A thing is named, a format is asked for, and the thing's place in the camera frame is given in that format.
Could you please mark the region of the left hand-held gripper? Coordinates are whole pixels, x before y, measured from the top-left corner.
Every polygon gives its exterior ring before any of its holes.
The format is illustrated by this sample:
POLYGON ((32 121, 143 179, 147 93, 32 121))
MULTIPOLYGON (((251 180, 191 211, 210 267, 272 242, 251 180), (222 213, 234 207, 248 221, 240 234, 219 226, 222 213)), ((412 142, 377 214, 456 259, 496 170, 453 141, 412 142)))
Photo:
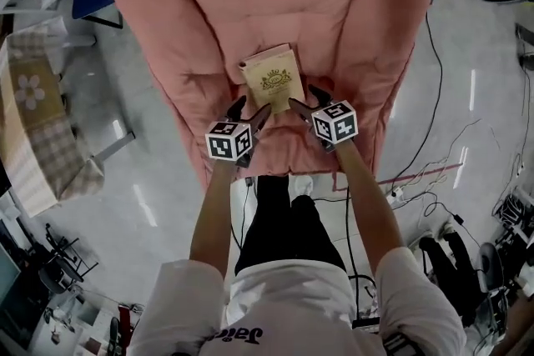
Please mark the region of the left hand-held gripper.
POLYGON ((240 168, 249 166, 258 141, 256 134, 269 119, 272 107, 267 103, 251 118, 240 122, 246 100, 245 95, 234 100, 226 112, 228 120, 210 124, 205 141, 211 159, 228 161, 240 168))

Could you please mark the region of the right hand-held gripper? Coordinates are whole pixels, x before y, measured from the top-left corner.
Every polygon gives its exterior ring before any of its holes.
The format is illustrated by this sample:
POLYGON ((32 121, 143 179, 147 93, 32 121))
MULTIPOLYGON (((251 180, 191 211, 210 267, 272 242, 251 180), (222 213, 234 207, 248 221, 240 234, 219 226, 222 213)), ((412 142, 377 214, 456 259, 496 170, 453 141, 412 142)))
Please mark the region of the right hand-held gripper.
POLYGON ((304 122, 313 124, 316 137, 325 151, 331 153, 338 143, 358 134, 356 111, 346 100, 331 104, 331 94, 315 85, 309 85, 308 89, 324 108, 317 110, 295 98, 289 98, 288 105, 304 122))

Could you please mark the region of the beige hardcover book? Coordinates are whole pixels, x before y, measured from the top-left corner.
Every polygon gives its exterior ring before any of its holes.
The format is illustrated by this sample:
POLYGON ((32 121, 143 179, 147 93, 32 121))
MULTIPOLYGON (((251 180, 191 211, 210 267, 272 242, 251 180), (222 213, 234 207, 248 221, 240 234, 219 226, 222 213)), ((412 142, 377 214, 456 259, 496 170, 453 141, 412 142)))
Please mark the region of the beige hardcover book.
POLYGON ((258 108, 269 104, 271 112, 278 114, 290 108, 290 98, 305 101, 300 66, 288 43, 256 53, 239 62, 238 67, 258 108))

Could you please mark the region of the person's right forearm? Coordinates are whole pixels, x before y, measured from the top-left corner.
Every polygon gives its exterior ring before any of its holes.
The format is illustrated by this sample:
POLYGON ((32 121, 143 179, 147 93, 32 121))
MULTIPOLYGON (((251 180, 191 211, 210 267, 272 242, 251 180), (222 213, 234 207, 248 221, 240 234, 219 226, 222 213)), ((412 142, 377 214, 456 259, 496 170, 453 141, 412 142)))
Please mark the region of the person's right forearm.
POLYGON ((355 143, 345 140, 335 146, 339 164, 347 178, 356 225, 373 274, 391 250, 404 246, 395 215, 365 165, 355 143))

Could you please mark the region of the person's left forearm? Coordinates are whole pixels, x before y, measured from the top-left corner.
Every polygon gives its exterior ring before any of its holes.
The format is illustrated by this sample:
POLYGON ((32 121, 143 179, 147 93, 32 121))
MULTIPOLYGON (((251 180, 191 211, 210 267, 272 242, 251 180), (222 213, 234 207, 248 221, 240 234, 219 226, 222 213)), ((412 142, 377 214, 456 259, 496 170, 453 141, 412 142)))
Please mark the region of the person's left forearm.
POLYGON ((224 160, 214 163, 213 172, 194 228, 189 259, 206 263, 225 278, 231 238, 230 186, 235 165, 224 160))

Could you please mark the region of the person's white shoe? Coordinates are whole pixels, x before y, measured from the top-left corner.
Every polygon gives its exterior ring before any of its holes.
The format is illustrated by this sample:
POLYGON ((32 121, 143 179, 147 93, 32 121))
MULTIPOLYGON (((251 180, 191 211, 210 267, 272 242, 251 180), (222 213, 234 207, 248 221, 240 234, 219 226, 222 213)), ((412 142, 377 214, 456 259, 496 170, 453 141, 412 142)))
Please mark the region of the person's white shoe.
POLYGON ((293 193, 296 197, 310 197, 314 189, 314 180, 310 175, 291 176, 293 193))

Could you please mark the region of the red floor tape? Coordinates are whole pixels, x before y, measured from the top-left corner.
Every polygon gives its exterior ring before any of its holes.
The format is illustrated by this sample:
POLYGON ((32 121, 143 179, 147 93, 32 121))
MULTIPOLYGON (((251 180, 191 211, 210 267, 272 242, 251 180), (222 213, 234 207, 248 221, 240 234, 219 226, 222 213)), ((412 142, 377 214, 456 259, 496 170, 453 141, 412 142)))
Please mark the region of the red floor tape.
MULTIPOLYGON (((413 174, 407 174, 407 175, 403 175, 403 176, 399 176, 398 178, 389 178, 389 179, 385 179, 385 180, 381 180, 381 181, 378 181, 377 183, 379 185, 386 185, 386 184, 395 184, 395 183, 399 183, 399 182, 402 182, 402 181, 410 181, 412 179, 416 179, 418 177, 424 177, 424 176, 427 176, 427 175, 432 175, 432 174, 436 174, 436 173, 442 173, 442 172, 445 172, 445 171, 448 171, 448 170, 452 170, 452 169, 457 169, 461 166, 463 166, 464 163, 453 163, 453 164, 450 164, 450 165, 441 165, 439 168, 434 168, 434 169, 428 169, 428 168, 423 168, 420 172, 418 173, 413 173, 413 174)), ((341 188, 338 186, 337 184, 337 178, 338 178, 338 173, 332 173, 331 174, 331 177, 332 177, 332 189, 331 191, 334 192, 334 193, 340 193, 340 192, 343 192, 347 189, 347 187, 344 187, 344 188, 341 188)))

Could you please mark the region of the person's black trousers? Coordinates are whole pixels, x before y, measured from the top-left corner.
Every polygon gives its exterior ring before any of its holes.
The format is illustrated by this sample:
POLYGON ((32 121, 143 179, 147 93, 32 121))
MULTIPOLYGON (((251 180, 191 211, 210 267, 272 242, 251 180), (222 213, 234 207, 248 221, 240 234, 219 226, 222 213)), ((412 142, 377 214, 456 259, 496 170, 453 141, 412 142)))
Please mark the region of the person's black trousers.
POLYGON ((302 259, 345 269, 314 200, 307 194, 290 199, 287 176, 258 177, 258 206, 234 272, 262 263, 302 259))

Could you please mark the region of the person's white shirt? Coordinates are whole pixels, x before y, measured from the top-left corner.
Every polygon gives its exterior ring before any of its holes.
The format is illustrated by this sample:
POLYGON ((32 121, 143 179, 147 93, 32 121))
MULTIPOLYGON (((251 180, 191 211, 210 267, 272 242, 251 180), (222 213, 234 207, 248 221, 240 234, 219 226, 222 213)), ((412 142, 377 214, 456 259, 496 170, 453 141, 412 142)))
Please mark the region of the person's white shirt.
POLYGON ((230 287, 206 263, 159 270, 128 356, 386 356, 401 334, 423 356, 461 356, 466 335, 412 252, 387 253, 375 274, 380 328, 353 328, 355 295, 344 270, 310 260, 262 263, 230 287))

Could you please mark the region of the checkered cloth covered box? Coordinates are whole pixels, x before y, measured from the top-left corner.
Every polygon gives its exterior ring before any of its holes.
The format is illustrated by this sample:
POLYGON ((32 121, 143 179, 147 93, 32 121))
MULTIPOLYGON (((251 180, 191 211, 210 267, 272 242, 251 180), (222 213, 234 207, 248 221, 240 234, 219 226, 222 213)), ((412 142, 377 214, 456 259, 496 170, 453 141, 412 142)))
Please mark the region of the checkered cloth covered box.
POLYGON ((104 182, 103 167, 74 136, 47 38, 13 33, 0 47, 0 161, 31 217, 104 182))

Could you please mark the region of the black waist device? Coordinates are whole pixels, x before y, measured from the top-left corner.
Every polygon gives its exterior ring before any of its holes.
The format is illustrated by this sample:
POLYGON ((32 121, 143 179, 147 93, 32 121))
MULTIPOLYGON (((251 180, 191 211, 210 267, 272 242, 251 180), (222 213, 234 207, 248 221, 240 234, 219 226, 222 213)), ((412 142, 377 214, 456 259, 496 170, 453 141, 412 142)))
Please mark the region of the black waist device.
POLYGON ((380 328, 380 317, 359 318, 352 322, 352 329, 377 334, 380 328))

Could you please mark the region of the grey office chair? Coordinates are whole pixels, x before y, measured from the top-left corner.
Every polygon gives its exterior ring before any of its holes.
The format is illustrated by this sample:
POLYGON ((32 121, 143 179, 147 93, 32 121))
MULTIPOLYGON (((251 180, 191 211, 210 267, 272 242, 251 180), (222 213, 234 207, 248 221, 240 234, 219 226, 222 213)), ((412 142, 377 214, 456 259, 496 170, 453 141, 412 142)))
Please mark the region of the grey office chair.
POLYGON ((483 293, 492 293, 504 286, 501 258, 494 244, 486 242, 480 246, 477 273, 483 293))

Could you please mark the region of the black metal frame chair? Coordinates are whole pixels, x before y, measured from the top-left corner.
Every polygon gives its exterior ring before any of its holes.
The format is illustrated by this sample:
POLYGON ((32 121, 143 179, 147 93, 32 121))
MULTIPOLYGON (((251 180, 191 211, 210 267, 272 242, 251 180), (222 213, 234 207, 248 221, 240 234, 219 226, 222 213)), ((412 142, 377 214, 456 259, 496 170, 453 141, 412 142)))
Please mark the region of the black metal frame chair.
POLYGON ((85 276, 99 265, 99 262, 88 264, 73 247, 78 238, 56 239, 51 233, 50 223, 45 224, 45 237, 50 248, 27 233, 31 244, 27 251, 27 266, 37 273, 38 279, 51 294, 62 294, 75 284, 83 283, 85 276))

